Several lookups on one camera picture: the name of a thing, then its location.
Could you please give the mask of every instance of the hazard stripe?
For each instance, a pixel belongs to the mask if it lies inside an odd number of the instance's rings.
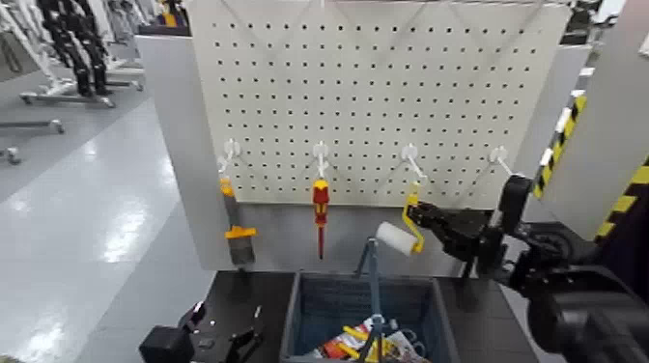
[[[615,226],[620,223],[626,214],[633,209],[637,199],[641,193],[649,187],[649,156],[644,160],[642,166],[637,168],[634,175],[631,177],[629,186],[624,191],[624,194],[615,201],[613,208],[608,214],[607,219],[602,223],[595,236],[595,242],[601,243],[605,240],[611,232],[615,230]]]
[[[546,154],[550,154],[550,157],[544,157],[544,160],[541,161],[541,166],[535,178],[532,192],[536,198],[541,199],[543,197],[543,192],[552,178],[552,171],[558,164],[561,155],[563,155],[566,142],[575,132],[579,115],[581,115],[585,106],[586,96],[581,95],[575,98],[572,108],[566,107],[561,113],[550,146],[546,149]]]

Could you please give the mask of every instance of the yellow roller handle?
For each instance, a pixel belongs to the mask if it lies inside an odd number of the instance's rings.
[[[338,343],[336,346],[338,346],[338,348],[340,348],[340,350],[345,352],[352,359],[360,358],[360,354],[356,350],[351,349],[350,347],[348,347],[345,343]]]
[[[417,227],[414,225],[412,219],[408,217],[408,206],[416,207],[419,204],[419,182],[412,182],[412,191],[406,199],[406,204],[404,205],[404,211],[401,213],[401,218],[404,220],[404,223],[408,226],[410,231],[417,237],[417,242],[412,246],[412,252],[420,253],[424,249],[424,236],[417,230]]]
[[[366,341],[370,337],[369,335],[363,333],[362,331],[358,331],[351,326],[343,326],[343,331],[362,341]]]

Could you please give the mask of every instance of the plastic storage bin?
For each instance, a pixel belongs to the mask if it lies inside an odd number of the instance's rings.
[[[459,363],[457,347],[435,278],[382,277],[381,312],[413,330],[434,363]],[[286,316],[280,362],[344,362],[304,354],[372,315],[367,275],[298,273]]]

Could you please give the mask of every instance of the red screwdriver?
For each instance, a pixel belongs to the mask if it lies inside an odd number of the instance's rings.
[[[316,226],[318,227],[318,256],[325,253],[326,205],[329,203],[329,187],[324,179],[313,183],[313,204],[316,206]]]

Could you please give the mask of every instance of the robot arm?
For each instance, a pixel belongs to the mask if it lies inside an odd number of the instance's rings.
[[[529,329],[545,351],[570,363],[649,362],[647,306],[606,268],[585,265],[567,228],[521,222],[530,187],[530,180],[512,176],[497,210],[419,203],[408,216],[431,230],[445,253],[466,263],[464,277],[475,265],[479,276],[529,299]],[[504,261],[505,236],[529,246],[515,262]]]

